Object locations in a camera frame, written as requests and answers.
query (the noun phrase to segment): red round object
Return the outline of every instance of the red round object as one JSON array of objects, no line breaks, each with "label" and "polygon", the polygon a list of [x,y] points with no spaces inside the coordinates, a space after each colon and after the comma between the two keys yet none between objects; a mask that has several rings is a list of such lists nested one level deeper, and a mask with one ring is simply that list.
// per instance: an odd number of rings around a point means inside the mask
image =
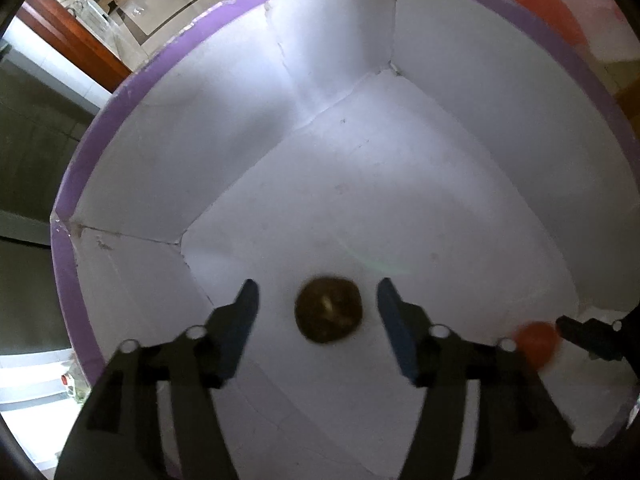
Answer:
[{"label": "red round object", "polygon": [[553,359],[560,345],[556,326],[545,321],[522,325],[513,340],[534,370],[542,370]]}]

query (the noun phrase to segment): purple edge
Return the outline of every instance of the purple edge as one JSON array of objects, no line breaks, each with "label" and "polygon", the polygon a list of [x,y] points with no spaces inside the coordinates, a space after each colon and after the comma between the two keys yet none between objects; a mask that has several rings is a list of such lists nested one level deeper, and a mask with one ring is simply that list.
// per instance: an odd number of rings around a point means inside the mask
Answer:
[{"label": "purple edge", "polygon": [[[62,179],[51,223],[51,251],[60,305],[71,343],[90,384],[95,384],[105,359],[82,298],[74,247],[65,225],[102,152],[125,119],[153,86],[191,50],[247,11],[267,0],[226,0],[197,18],[154,58],[132,74],[94,119]],[[513,0],[475,0],[493,10],[544,48],[583,89],[616,136],[640,187],[640,142],[613,97],[571,46],[545,22]]]}]

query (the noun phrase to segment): purple rim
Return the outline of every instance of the purple rim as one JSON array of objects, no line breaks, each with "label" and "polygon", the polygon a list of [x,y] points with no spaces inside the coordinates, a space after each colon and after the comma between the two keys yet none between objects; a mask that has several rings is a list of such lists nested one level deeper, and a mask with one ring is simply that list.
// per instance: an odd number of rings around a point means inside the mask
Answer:
[{"label": "purple rim", "polygon": [[[100,377],[105,360],[95,339],[82,298],[74,248],[66,226],[82,191],[103,151],[129,114],[146,94],[181,59],[217,30],[267,0],[225,0],[199,16],[180,36],[171,40],[154,58],[131,75],[84,134],[60,185],[51,225],[51,249],[56,285],[66,328],[90,384]],[[548,25],[513,0],[475,0],[491,9],[544,48],[562,66],[606,120],[625,153],[640,187],[640,142],[613,97],[571,46]]]}]

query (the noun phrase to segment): white tile wall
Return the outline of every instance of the white tile wall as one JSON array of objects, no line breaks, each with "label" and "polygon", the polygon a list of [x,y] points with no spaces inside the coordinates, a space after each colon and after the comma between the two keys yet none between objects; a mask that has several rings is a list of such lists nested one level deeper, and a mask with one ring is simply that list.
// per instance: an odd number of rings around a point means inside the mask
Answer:
[{"label": "white tile wall", "polygon": [[9,24],[4,39],[45,72],[97,107],[102,108],[111,95],[18,18]]}]

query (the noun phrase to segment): red object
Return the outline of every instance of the red object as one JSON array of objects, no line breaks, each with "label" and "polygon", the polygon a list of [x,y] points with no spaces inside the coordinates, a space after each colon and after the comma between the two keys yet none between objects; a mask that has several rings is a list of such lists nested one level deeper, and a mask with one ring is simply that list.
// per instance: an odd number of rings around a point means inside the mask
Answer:
[{"label": "red object", "polygon": [[562,0],[516,0],[530,11],[545,20],[571,46],[587,44],[587,38]]},{"label": "red object", "polygon": [[544,321],[521,326],[513,340],[534,370],[542,370],[553,359],[560,345],[560,335],[555,325]]}]

